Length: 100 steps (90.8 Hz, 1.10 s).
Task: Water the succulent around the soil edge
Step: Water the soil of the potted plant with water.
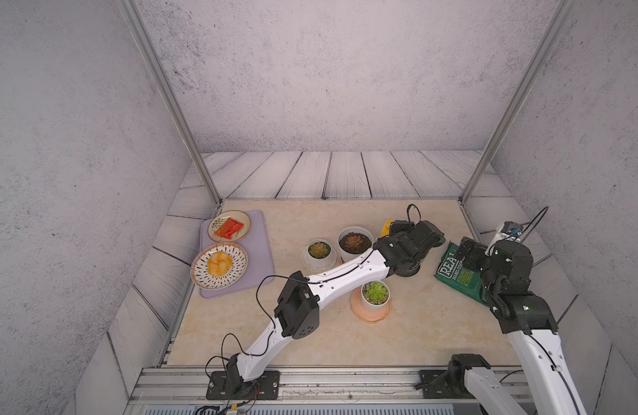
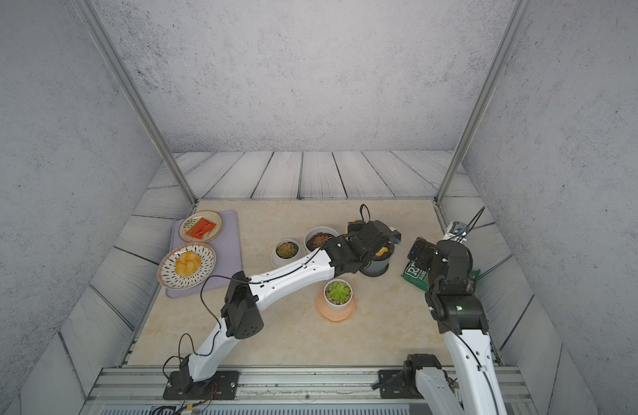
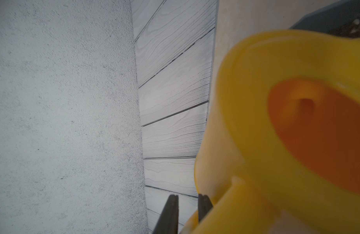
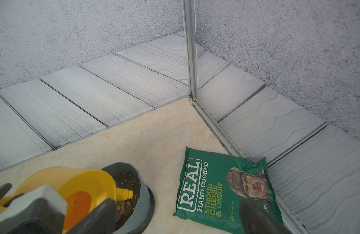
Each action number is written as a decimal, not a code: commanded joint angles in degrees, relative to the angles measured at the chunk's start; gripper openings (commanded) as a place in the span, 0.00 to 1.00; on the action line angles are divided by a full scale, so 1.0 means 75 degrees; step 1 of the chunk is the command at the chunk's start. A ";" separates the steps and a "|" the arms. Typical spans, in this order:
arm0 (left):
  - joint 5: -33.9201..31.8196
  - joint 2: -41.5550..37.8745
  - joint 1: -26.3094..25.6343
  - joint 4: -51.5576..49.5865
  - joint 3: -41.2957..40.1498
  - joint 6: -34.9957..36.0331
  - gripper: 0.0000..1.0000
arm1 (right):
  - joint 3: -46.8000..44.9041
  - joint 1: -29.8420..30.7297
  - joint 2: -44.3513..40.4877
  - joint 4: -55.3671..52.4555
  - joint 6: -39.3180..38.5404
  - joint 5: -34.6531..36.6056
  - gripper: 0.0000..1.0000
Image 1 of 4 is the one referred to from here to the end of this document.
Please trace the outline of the yellow watering can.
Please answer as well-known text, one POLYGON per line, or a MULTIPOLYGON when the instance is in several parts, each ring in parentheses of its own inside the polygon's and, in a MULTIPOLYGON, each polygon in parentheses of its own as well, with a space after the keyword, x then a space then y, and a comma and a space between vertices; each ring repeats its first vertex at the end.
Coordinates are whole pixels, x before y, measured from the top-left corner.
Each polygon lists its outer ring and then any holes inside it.
POLYGON ((385 237, 391 233, 391 225, 395 222, 394 219, 389 219, 383 226, 380 236, 385 237))

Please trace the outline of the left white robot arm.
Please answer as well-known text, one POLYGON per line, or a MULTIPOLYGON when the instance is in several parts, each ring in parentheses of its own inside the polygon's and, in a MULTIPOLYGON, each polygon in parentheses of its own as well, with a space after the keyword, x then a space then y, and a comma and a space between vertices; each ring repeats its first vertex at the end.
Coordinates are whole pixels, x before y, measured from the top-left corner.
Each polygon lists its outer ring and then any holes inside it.
POLYGON ((284 348, 318 329, 320 312, 339 297, 391 275, 415 275, 429 251, 445 243, 445 235, 429 221, 393 221, 390 233, 345 264, 325 273, 285 278, 270 323, 246 350, 223 360, 209 375, 208 399, 245 399, 265 388, 260 378, 284 348))

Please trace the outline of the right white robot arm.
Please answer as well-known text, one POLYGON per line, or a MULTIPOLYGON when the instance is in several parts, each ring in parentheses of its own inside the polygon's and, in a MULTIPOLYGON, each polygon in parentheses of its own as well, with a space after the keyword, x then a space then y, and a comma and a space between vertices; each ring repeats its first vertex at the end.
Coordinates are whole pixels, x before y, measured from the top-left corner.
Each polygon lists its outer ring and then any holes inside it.
MULTIPOLYGON (((489 309, 519 358, 536 411, 585 414, 557 322, 547 302, 529 289, 530 250, 517 240, 498 240, 487 247, 465 237, 453 258, 480 276, 489 309)), ((443 373, 422 370, 419 376, 415 388, 426 399, 475 399, 483 414, 525 411, 480 354, 455 354, 443 373)))

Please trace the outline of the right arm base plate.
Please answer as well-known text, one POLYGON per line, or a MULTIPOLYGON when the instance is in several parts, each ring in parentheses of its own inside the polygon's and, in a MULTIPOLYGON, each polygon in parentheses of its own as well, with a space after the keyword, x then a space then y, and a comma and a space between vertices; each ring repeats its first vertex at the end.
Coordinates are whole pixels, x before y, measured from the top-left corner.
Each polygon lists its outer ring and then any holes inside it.
POLYGON ((418 372, 419 381, 414 389, 420 391, 424 399, 448 399, 454 394, 449 388, 448 370, 423 369, 418 372))

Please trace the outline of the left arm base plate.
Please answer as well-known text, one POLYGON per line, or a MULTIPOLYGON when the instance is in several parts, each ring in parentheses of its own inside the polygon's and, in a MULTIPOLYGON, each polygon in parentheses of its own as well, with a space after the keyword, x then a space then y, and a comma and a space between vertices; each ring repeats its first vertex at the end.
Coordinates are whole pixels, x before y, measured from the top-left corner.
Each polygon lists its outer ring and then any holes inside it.
POLYGON ((239 375, 214 371, 209 375, 207 400, 276 400, 279 393, 280 372, 264 371, 256 380, 244 381, 239 375))

